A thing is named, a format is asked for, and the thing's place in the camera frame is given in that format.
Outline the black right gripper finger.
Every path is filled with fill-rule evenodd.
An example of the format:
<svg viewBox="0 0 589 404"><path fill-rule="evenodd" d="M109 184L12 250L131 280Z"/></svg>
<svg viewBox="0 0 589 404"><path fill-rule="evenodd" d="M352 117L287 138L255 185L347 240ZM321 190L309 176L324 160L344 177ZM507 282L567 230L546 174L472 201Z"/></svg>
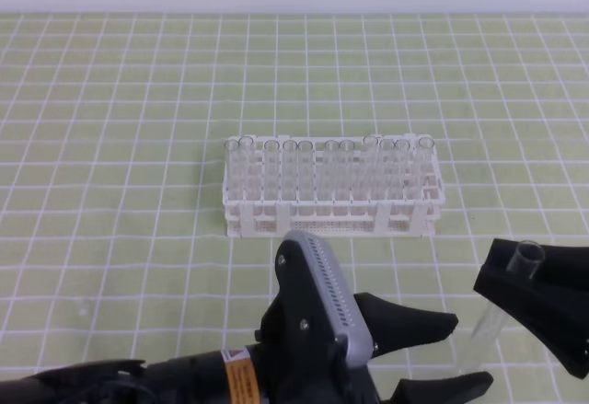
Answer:
<svg viewBox="0 0 589 404"><path fill-rule="evenodd" d="M505 265L516 243L496 238L487 257L487 299L532 330L588 329L588 248L544 245L535 276L519 281Z"/></svg>
<svg viewBox="0 0 589 404"><path fill-rule="evenodd" d="M537 337L569 374L588 376L588 267L542 268L528 280L485 265L474 290Z"/></svg>

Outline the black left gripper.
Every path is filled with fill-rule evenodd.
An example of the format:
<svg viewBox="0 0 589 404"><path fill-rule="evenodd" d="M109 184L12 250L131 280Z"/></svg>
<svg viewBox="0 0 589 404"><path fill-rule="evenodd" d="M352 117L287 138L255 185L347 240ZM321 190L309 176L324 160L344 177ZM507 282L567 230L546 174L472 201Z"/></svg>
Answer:
<svg viewBox="0 0 589 404"><path fill-rule="evenodd" d="M347 365L347 339L327 324L318 303L278 294L255 344L151 364L143 379L162 403L379 402L367 366Z"/></svg>

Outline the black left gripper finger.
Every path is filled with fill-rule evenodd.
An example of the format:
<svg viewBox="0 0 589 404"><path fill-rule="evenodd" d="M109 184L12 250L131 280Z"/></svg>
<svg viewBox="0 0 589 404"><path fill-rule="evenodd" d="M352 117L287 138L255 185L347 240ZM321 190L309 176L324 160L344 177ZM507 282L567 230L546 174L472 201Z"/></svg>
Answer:
<svg viewBox="0 0 589 404"><path fill-rule="evenodd" d="M444 341L458 324L455 314L401 306L369 293L355 294L354 299L372 336L373 359Z"/></svg>
<svg viewBox="0 0 589 404"><path fill-rule="evenodd" d="M399 381L390 404L464 404L486 394L493 384L489 372L477 372L435 380Z"/></svg>

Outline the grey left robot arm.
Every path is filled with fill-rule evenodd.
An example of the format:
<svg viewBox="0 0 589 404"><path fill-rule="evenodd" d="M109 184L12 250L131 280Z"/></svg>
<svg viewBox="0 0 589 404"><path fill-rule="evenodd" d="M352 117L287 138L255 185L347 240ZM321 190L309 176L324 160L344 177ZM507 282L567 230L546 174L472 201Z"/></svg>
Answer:
<svg viewBox="0 0 589 404"><path fill-rule="evenodd" d="M16 380L1 381L1 403L469 403L493 383L488 372L434 380L402 379L381 399L367 364L349 367L345 337L313 316L295 325L297 305L283 307L279 294L256 330L256 344L241 350L200 353L144 366L118 359L75 364ZM454 314L389 303L355 294L369 329L376 330L373 357L444 340L455 329ZM415 326L393 326L411 318Z"/></svg>

